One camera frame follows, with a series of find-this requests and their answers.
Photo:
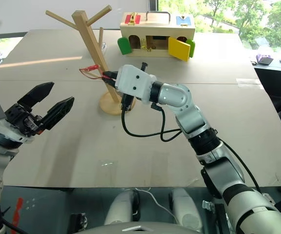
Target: tabletop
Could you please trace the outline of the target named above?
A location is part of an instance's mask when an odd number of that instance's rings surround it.
[[[120,30],[104,30],[105,60],[112,71],[124,64],[141,67],[168,83],[260,83],[238,35],[195,33],[196,49],[188,62],[177,58],[129,57],[120,53]],[[0,65],[0,80],[82,80],[79,68],[93,65],[78,31],[32,30]]]
[[[3,109],[43,81],[52,80],[0,80]],[[281,186],[281,121],[266,92],[237,84],[187,87],[218,136],[242,157],[260,186]],[[168,143],[161,142],[159,136],[128,136],[119,116],[99,108],[104,90],[98,81],[56,80],[51,94],[33,113],[44,116],[55,103],[74,96],[72,110],[51,131],[20,147],[5,170],[4,183],[37,187],[204,186],[201,165],[183,135]],[[167,107],[164,110],[166,129],[176,128],[174,115]],[[158,132],[161,114],[137,101],[126,115],[126,125],[135,134]],[[253,186],[244,174],[247,184]]]

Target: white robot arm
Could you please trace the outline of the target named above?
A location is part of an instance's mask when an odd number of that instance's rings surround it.
[[[19,152],[23,143],[31,143],[34,135],[41,134],[45,129],[50,130],[71,109],[74,98],[70,97],[58,102],[43,118],[31,113],[32,107],[42,101],[51,91],[54,83],[48,82],[34,87],[7,111],[0,106],[0,197],[3,188],[3,172]],[[0,234],[6,232],[6,221],[0,210]]]
[[[161,83],[144,69],[144,65],[142,69],[124,65],[118,73],[105,73],[115,82],[103,80],[123,93],[123,109],[128,110],[133,97],[144,104],[168,105],[203,165],[201,175],[209,192],[224,200],[231,224],[238,234],[281,233],[281,213],[261,193],[245,185],[239,165],[193,103],[189,89],[180,84]]]

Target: wall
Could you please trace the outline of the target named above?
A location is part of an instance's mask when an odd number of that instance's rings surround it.
[[[71,15],[75,10],[85,10],[90,18],[108,4],[112,11],[95,22],[93,28],[119,28],[124,12],[148,10],[147,0],[0,0],[0,34],[66,28],[46,16],[45,11],[52,11],[73,22]]]

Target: metal handle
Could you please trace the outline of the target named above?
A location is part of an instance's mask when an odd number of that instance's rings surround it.
[[[171,21],[171,14],[167,11],[147,11],[146,12],[146,21],[148,20],[148,13],[162,13],[162,14],[168,14],[169,15],[169,23]]]

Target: table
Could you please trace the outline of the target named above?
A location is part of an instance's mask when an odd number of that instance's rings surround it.
[[[2,107],[7,109],[39,83],[0,81]],[[265,91],[240,88],[236,84],[187,86],[219,136],[241,155],[259,184],[281,185],[281,122]],[[107,115],[99,108],[99,94],[103,91],[101,82],[56,81],[51,94],[35,106],[33,113],[44,115],[56,102],[69,96],[75,97],[74,106],[51,131],[37,136],[32,144],[20,147],[20,153],[5,171],[5,184],[204,186],[201,165],[183,135],[169,143],[161,142],[159,136],[128,136],[122,129],[120,117]],[[165,110],[166,129],[175,128],[173,114]],[[138,101],[135,109],[127,114],[126,124],[133,133],[159,131],[161,114]],[[248,185],[253,185],[247,174],[246,179]]]
[[[104,33],[108,45],[106,61],[111,70],[126,63],[140,66],[146,61],[147,72],[162,81],[185,83],[210,124],[243,158],[260,186],[281,186],[281,121],[258,85],[258,77],[237,35],[197,33],[199,46],[188,63],[175,58],[122,56],[116,45],[119,36],[119,31]],[[47,81],[54,81],[54,88],[35,106],[35,114],[45,115],[55,103],[69,96],[76,99],[71,112],[57,126],[37,136],[32,144],[20,147],[5,171],[5,184],[204,186],[201,165],[183,135],[169,143],[161,142],[158,136],[134,138],[123,131],[120,117],[109,116],[99,108],[104,84],[78,72],[78,68],[91,64],[84,43],[74,30],[31,31],[5,60],[0,67],[0,102],[5,110],[32,87]],[[177,127],[174,115],[165,110],[166,129]],[[126,122],[131,132],[147,134],[152,129],[159,131],[161,114],[138,101],[127,114]],[[247,174],[246,181],[253,186]]]
[[[141,67],[168,83],[259,83],[240,38],[235,34],[196,33],[194,57],[188,62],[176,58],[128,57],[120,53],[119,30],[105,30],[108,48],[105,59],[109,69],[117,71],[124,64]],[[79,68],[92,65],[78,31],[32,30],[20,41],[0,66],[0,80],[87,80]]]

